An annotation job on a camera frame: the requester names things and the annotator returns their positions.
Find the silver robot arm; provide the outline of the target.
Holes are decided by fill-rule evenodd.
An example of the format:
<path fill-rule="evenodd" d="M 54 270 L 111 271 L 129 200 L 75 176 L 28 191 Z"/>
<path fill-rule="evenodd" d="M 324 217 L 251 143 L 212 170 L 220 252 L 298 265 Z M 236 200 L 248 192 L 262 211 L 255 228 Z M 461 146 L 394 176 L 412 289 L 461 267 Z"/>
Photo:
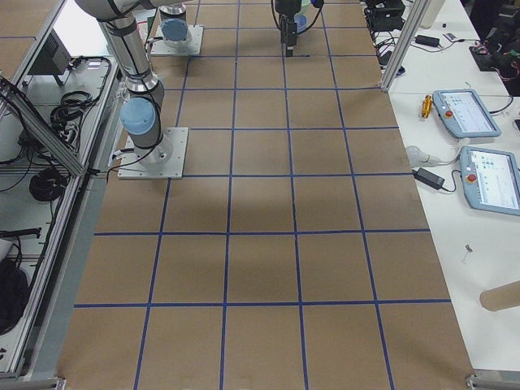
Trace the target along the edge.
<path fill-rule="evenodd" d="M 163 84 L 152 71 L 133 12 L 137 8 L 157 10 L 162 39 L 173 44 L 182 41 L 175 34 L 188 29 L 184 2 L 91 0 L 78 1 L 76 4 L 94 17 L 105 32 L 109 47 L 126 77 L 129 93 L 152 102 L 159 113 L 163 102 Z"/>
<path fill-rule="evenodd" d="M 183 46 L 189 37 L 186 6 L 176 3 L 159 7 L 160 29 L 167 46 Z"/>

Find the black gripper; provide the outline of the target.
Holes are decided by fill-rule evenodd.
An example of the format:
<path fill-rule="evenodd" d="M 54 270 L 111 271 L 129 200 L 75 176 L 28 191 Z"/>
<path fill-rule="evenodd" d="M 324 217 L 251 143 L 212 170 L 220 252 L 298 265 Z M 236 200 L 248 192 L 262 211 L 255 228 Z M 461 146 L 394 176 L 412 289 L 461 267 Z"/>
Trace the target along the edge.
<path fill-rule="evenodd" d="M 297 23 L 293 16 L 301 11 L 301 0 L 275 0 L 275 12 L 282 15 L 282 44 L 285 56 L 292 57 L 297 43 Z"/>

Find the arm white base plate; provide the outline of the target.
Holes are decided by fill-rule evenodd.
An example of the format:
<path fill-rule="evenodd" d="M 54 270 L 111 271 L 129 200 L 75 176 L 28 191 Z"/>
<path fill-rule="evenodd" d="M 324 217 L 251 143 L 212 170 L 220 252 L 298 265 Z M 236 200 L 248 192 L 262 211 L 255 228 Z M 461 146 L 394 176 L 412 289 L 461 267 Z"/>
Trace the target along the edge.
<path fill-rule="evenodd" d="M 161 27 L 157 28 L 155 37 L 148 42 L 151 56 L 198 56 L 201 53 L 202 25 L 188 25 L 188 33 L 183 41 L 170 41 L 164 38 Z"/>
<path fill-rule="evenodd" d="M 158 180 L 181 179 L 184 173 L 184 161 L 189 138 L 188 128 L 167 127 L 162 129 L 162 142 L 144 159 L 144 149 L 135 148 L 130 136 L 127 136 L 126 148 L 132 152 L 124 154 L 122 168 L 117 176 L 121 180 Z"/>

